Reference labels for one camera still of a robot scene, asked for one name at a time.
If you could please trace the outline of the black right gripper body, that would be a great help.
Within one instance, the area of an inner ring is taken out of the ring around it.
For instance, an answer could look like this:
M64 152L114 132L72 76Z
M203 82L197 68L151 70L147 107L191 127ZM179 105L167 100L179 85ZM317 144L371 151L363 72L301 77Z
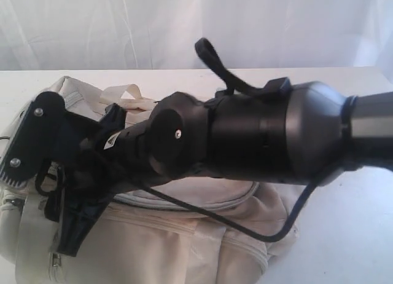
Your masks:
M64 103L42 107L42 173L58 165L56 189L44 192L44 216L56 223L94 223L114 196L150 186L150 168L137 139L150 106L127 110L116 103L100 120L69 112Z

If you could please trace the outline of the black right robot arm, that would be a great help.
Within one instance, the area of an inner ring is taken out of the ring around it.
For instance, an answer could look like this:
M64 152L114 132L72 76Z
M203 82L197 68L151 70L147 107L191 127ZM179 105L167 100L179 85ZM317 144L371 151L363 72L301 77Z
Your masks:
M235 87L202 102L176 92L150 116L126 127L116 103L99 121L67 112L67 140L77 135L73 163L58 162L58 189L45 208L60 223L55 250L75 256L117 194L140 189L226 224L262 242L292 227L314 189L339 172L392 169L392 93L344 97L320 82L288 78L262 89ZM258 234L234 221L157 191L188 177L301 184L305 190L280 231Z

